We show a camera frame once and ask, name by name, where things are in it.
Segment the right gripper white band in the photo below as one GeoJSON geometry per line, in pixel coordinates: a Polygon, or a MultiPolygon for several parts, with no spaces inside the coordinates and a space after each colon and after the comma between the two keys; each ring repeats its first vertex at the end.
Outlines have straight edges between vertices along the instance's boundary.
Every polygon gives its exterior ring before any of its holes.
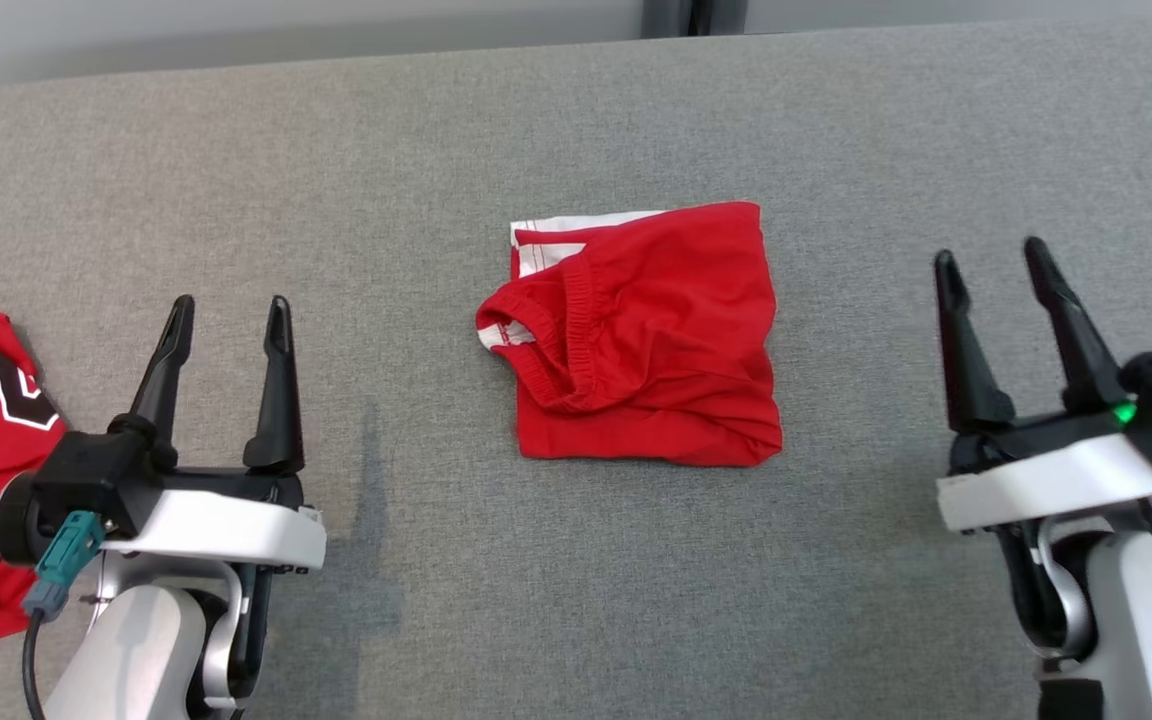
{"type": "Polygon", "coordinates": [[[975,333],[972,296],[955,256],[934,255],[946,419],[955,434],[935,493],[942,523],[958,535],[1152,498],[1152,464],[1126,437],[1137,409],[1114,355],[1047,243],[1030,236],[1023,252],[1049,316],[1069,414],[1016,418],[975,333]]]}

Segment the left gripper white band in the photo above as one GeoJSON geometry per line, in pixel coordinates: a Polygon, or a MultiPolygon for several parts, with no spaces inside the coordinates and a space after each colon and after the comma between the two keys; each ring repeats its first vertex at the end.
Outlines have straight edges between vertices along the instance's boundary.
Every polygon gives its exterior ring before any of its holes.
{"type": "MultiPolygon", "coordinates": [[[[191,354],[195,297],[184,293],[147,361],[131,410],[115,416],[111,433],[132,433],[157,471],[173,471],[180,370],[191,354]]],[[[256,432],[238,468],[182,468],[164,477],[154,510],[129,539],[106,538],[104,551],[174,559],[242,562],[278,571],[323,568],[326,528],[305,501],[296,473],[305,468],[291,302],[271,300],[264,342],[266,374],[256,432]]]]}

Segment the red Bulls shorts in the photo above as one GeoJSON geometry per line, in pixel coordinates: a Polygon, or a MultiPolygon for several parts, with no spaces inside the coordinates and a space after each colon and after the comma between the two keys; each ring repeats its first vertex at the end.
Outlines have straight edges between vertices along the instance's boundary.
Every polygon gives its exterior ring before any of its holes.
{"type": "Polygon", "coordinates": [[[513,222],[509,262],[475,325],[515,373],[522,455],[755,468],[782,450],[755,202],[513,222]]]}

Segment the grey fabric sofa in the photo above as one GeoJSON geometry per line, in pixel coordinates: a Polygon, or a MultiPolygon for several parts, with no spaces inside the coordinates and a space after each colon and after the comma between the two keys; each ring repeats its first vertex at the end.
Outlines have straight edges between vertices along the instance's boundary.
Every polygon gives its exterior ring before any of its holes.
{"type": "Polygon", "coordinates": [[[617,41],[0,88],[0,310],[74,427],[196,300],[175,445],[236,465],[291,301],[326,566],[250,720],[1034,720],[990,537],[945,529],[931,262],[1060,407],[1041,237],[1152,351],[1152,18],[617,41]],[[761,206],[786,445],[532,461],[473,314],[513,220],[761,206]]]}

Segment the grey wall post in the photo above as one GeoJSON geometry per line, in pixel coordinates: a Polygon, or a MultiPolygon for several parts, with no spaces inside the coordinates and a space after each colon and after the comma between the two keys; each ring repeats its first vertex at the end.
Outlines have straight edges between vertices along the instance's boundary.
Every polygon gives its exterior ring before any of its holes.
{"type": "Polygon", "coordinates": [[[641,37],[742,35],[750,0],[643,0],[641,37]]]}

